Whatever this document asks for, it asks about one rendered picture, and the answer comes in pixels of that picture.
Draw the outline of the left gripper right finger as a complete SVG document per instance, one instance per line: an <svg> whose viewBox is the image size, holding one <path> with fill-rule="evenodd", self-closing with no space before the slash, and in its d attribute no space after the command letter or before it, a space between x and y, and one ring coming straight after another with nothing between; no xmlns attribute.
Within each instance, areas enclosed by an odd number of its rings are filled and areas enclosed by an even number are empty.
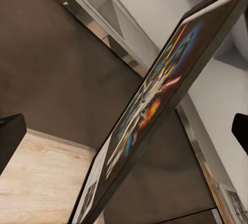
<svg viewBox="0 0 248 224"><path fill-rule="evenodd" d="M237 113L231 130L248 155L248 115Z"/></svg>

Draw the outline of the poster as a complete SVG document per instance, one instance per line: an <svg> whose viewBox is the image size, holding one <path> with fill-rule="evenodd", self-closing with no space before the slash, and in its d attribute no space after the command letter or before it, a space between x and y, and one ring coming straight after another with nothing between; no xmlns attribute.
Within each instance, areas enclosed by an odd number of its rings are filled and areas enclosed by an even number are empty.
<svg viewBox="0 0 248 224"><path fill-rule="evenodd" d="M95 224L247 6L204 0L182 16L92 158L67 224Z"/></svg>

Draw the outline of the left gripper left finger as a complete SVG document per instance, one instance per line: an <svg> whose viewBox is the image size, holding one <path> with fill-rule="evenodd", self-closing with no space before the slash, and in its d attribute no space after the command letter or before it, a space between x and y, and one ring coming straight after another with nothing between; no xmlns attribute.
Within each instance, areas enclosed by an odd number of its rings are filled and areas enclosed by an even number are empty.
<svg viewBox="0 0 248 224"><path fill-rule="evenodd" d="M27 133L22 113L0 119L0 175Z"/></svg>

